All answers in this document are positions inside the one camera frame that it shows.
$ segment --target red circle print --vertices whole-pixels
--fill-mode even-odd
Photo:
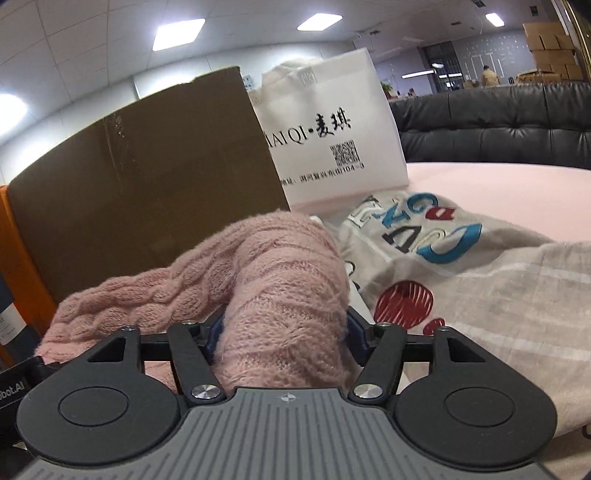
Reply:
[[[403,280],[388,288],[375,308],[376,322],[400,325],[405,330],[425,320],[433,308],[433,294],[414,280]]]
[[[445,326],[445,320],[433,319],[425,325],[425,328],[423,329],[423,335],[433,335],[435,333],[435,330],[443,326]]]

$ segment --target white shopping bag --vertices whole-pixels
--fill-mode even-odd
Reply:
[[[367,50],[286,62],[249,94],[292,210],[321,214],[408,184],[398,129]]]

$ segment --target black leather sofa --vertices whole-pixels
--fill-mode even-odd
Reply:
[[[391,103],[407,162],[591,170],[591,84],[465,89]]]

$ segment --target ribbed rubber grip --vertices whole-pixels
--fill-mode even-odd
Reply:
[[[35,461],[21,480],[548,480],[528,465],[475,473],[439,465],[407,445],[386,414],[347,402],[335,388],[240,388],[222,404],[192,409],[145,456],[74,469]]]

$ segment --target brown cardboard box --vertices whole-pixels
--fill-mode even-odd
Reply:
[[[573,52],[570,50],[536,50],[531,53],[536,66],[548,64],[575,65]]]
[[[563,80],[568,80],[569,71],[567,70],[566,65],[554,64],[554,65],[551,65],[550,67],[552,68],[552,71],[554,73],[558,73],[562,77]]]
[[[517,77],[517,83],[555,83],[561,81],[562,78],[558,73],[531,72]]]
[[[578,65],[566,65],[569,80],[584,80],[583,70]]]
[[[573,39],[569,35],[556,35],[561,50],[574,50]]]
[[[288,210],[237,67],[85,128],[15,178],[8,197],[56,301],[169,265],[231,222]]]
[[[547,33],[540,35],[540,38],[542,39],[545,50],[560,50],[560,45],[558,44],[558,38],[556,38],[556,35]]]
[[[546,73],[554,73],[554,69],[552,68],[552,65],[550,64],[540,64],[538,65],[538,70],[540,72],[546,72]]]
[[[536,22],[524,23],[525,35],[535,37],[536,35],[564,35],[564,28],[560,22]]]
[[[529,47],[530,51],[534,50],[544,50],[544,44],[542,43],[542,37],[539,35],[532,35],[530,37],[525,38],[527,42],[527,46]]]

